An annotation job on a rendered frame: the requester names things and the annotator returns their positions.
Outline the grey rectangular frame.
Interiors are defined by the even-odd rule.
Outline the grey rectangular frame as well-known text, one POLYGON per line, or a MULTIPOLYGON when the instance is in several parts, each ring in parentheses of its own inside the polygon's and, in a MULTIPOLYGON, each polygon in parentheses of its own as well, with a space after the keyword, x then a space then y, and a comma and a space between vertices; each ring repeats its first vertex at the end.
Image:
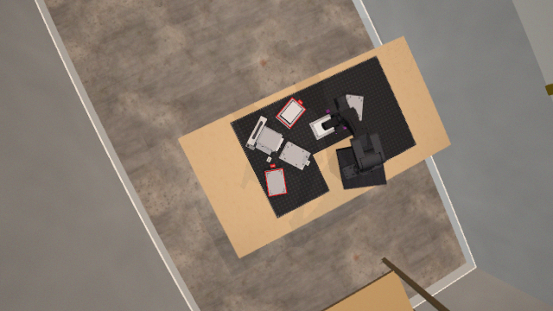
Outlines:
POLYGON ((328 134, 330 134, 330 133, 332 133, 332 132, 335 131, 334 129, 332 129, 332 130, 330 130, 330 131, 328 131, 328 132, 326 132, 326 133, 324 133, 324 134, 322 134, 322 135, 320 135, 320 136, 317 135, 317 133, 316 133, 316 131, 315 131, 315 128, 314 128, 313 124, 316 124, 316 123, 320 122, 321 120, 323 120, 323 119, 325 119, 325 118, 327 118, 327 117, 330 117, 330 115, 327 114, 326 116, 321 117, 321 118, 319 118, 319 119, 317 119, 317 120, 315 120, 314 122, 312 122, 312 123, 309 124, 311 130, 313 131, 313 133, 314 133, 314 135, 315 135, 316 140, 318 140, 318 139, 320 139, 320 138, 322 138, 322 137, 324 137, 324 136, 326 136, 326 135, 328 135, 328 134))

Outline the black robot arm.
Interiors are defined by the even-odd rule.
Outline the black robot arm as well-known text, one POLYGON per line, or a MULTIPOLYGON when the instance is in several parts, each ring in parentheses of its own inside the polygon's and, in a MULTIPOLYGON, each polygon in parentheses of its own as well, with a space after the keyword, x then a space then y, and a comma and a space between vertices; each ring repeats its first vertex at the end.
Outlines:
POLYGON ((359 115, 356 109, 354 109, 354 107, 350 108, 349 104, 347 103, 346 95, 339 96, 337 99, 335 98, 334 102, 337 111, 339 112, 333 114, 332 116, 330 116, 330 119, 321 123, 321 127, 324 130, 328 130, 334 126, 338 127, 344 125, 344 127, 346 126, 353 134, 353 138, 350 139, 350 142, 353 146, 353 151, 359 167, 356 167, 357 164, 356 166, 355 164, 351 164, 342 168, 345 177, 347 176, 346 178, 350 179, 359 174, 367 175, 369 171, 381 168, 381 163, 385 163, 385 155, 379 141, 377 131, 370 132, 364 127, 364 125, 359 121, 359 115), (363 147, 371 144, 373 146, 373 149, 363 151, 363 147), (346 171, 344 171, 344 169, 346 171), (355 170, 355 172, 353 169, 355 170))

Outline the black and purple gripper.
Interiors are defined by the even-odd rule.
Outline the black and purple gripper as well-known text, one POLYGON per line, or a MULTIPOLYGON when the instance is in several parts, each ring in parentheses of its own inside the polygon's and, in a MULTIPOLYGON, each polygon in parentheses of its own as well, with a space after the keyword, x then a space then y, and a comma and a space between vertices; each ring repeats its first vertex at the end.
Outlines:
MULTIPOLYGON (((332 116, 333 114, 335 114, 337 112, 339 112, 339 111, 337 111, 336 105, 331 107, 330 109, 326 110, 326 113, 329 114, 330 116, 332 116)), ((339 132, 343 131, 344 129, 346 129, 346 126, 344 127, 344 125, 341 125, 341 126, 338 126, 338 127, 334 126, 334 130, 335 130, 336 133, 339 133, 339 132)))

